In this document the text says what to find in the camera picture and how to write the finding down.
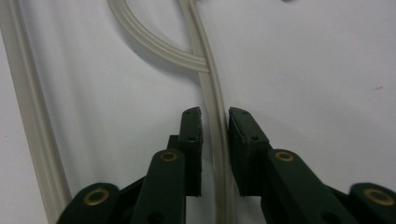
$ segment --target translucent tubing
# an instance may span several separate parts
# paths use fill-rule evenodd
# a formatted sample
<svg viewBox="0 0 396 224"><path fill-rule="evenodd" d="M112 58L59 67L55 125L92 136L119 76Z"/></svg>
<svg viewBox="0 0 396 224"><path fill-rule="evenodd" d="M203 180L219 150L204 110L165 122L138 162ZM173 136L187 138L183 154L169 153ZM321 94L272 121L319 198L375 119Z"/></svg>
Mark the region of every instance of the translucent tubing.
<svg viewBox="0 0 396 224"><path fill-rule="evenodd" d="M215 60L213 58L212 50L207 40L204 25L201 22L198 10L195 6L194 0L189 1L192 18L195 22L197 33L201 39L204 54L210 70L211 86L214 94L215 106L213 113L216 116L214 121L210 123L217 123L217 130L211 128L212 132L212 150L215 173L215 193L217 206L217 223L233 224L235 221L234 208L234 194L233 194L233 174L231 172L231 164L229 159L229 142L227 121L225 117L224 103L221 94L221 87L219 84L219 75L216 69Z"/></svg>
<svg viewBox="0 0 396 224"><path fill-rule="evenodd" d="M208 72L205 58L177 49L162 41L140 23L125 0L107 0L107 2L122 27L141 45L166 61L194 71Z"/></svg>
<svg viewBox="0 0 396 224"><path fill-rule="evenodd" d="M217 209L216 221L219 224L233 224L233 179L228 155L228 132L224 103L214 58L195 4L189 0L179 0L191 37L193 54L189 54L169 46L150 33L136 19L125 0L107 0L107 2L122 26L143 46L169 62L179 64L198 72L209 116L212 139Z"/></svg>
<svg viewBox="0 0 396 224"><path fill-rule="evenodd" d="M19 1L0 1L0 28L41 198L48 222L55 223L70 202L71 195L24 29Z"/></svg>

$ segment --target curved tube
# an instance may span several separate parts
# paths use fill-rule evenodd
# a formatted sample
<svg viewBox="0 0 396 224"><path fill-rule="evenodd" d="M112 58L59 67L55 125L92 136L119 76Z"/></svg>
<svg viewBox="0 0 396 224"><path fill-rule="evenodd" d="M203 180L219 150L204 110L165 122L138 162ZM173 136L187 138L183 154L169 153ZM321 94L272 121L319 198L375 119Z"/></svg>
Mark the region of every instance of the curved tube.
<svg viewBox="0 0 396 224"><path fill-rule="evenodd" d="M234 223L233 176L228 156L228 132L219 77L204 26L195 4L179 0L186 18L193 55L169 46L150 33L134 16L125 0L107 0L121 25L139 43L165 60L199 72L212 139L217 223Z"/></svg>
<svg viewBox="0 0 396 224"><path fill-rule="evenodd" d="M125 0L107 0L107 2L123 28L147 49L171 63L198 72L208 72L205 58L189 54L162 41L140 23Z"/></svg>
<svg viewBox="0 0 396 224"><path fill-rule="evenodd" d="M212 153L213 153L213 167L215 178L215 195L217 206L217 223L233 224L235 221L234 214L234 192L233 192L233 174L231 172L231 164L229 159L229 142L228 130L225 117L224 103L221 94L221 87L219 84L219 75L216 69L215 60L212 55L212 50L207 40L204 25L201 22L198 10L193 0L188 1L193 22L195 22L197 34L201 39L201 46L207 59L210 70L210 81L213 96L210 100L205 100L206 103L211 101L212 109L208 108L210 131L212 135Z"/></svg>

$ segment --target white background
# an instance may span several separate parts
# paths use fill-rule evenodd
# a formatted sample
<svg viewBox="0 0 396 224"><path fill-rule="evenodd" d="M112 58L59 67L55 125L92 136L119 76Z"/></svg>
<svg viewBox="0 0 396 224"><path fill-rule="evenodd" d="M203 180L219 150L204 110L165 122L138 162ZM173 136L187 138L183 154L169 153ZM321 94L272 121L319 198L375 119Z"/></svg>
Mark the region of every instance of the white background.
<svg viewBox="0 0 396 224"><path fill-rule="evenodd" d="M175 0L129 1L148 29L190 50ZM396 190L396 2L201 0L226 108L249 111L272 145L298 153L326 184ZM123 32L106 1L21 1L72 194L124 188L178 134L181 112L205 111L198 77ZM43 223L4 47L0 87L0 223ZM203 197L187 223L214 223L206 114ZM236 223L263 223L237 198Z"/></svg>

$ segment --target clear plastic tube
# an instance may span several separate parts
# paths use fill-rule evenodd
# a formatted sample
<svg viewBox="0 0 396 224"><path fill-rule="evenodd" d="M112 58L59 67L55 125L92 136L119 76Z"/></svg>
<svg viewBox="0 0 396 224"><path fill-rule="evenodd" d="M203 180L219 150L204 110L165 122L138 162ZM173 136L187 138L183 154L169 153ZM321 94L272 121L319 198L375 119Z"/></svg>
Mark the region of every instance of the clear plastic tube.
<svg viewBox="0 0 396 224"><path fill-rule="evenodd" d="M179 1L189 26L194 55L169 46L150 33L137 20L125 0L107 0L118 21L143 46L169 62L199 72L212 139L217 223L232 224L234 223L233 178L228 156L228 133L219 77L195 4L189 0Z"/></svg>
<svg viewBox="0 0 396 224"><path fill-rule="evenodd" d="M71 195L18 0L0 1L0 27L41 198L49 223L55 223Z"/></svg>
<svg viewBox="0 0 396 224"><path fill-rule="evenodd" d="M162 41L140 23L125 0L107 0L107 2L123 28L147 49L171 63L198 72L208 72L205 58L177 49Z"/></svg>
<svg viewBox="0 0 396 224"><path fill-rule="evenodd" d="M213 96L210 99L205 100L205 102L206 104L212 104L212 106L210 106L211 108L208 108L208 114L212 136L217 223L233 224L235 221L233 175L231 173L229 159L227 122L221 87L219 84L219 75L209 41L206 37L204 25L201 22L195 2L193 0L180 0L180 2L189 2L189 10L191 12L193 22L195 23L195 29L201 40L201 46L210 70L210 88L212 89ZM203 91L205 91L208 87L202 85L202 88Z"/></svg>

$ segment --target brass ring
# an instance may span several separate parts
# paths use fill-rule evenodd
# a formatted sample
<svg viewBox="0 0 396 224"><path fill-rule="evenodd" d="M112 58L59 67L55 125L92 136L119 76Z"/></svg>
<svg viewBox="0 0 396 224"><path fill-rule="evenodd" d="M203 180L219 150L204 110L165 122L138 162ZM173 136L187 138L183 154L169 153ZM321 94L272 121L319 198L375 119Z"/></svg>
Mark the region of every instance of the brass ring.
<svg viewBox="0 0 396 224"><path fill-rule="evenodd" d="M294 158L289 152L280 151L275 154L276 158L280 161L293 161Z"/></svg>
<svg viewBox="0 0 396 224"><path fill-rule="evenodd" d="M177 154L175 152L164 152L161 154L161 159L163 161L175 161L177 160Z"/></svg>
<svg viewBox="0 0 396 224"><path fill-rule="evenodd" d="M365 189L363 193L364 196L375 203L379 203L384 206L392 206L395 204L395 200L382 190Z"/></svg>
<svg viewBox="0 0 396 224"><path fill-rule="evenodd" d="M100 193L101 197L99 197L98 199L92 199L91 196L96 193ZM91 192L89 192L87 195L85 195L84 203L89 206L95 206L95 205L100 204L100 203L104 202L105 200L107 200L109 195L110 195L110 193L108 192L107 189L97 188L97 189L91 190Z"/></svg>

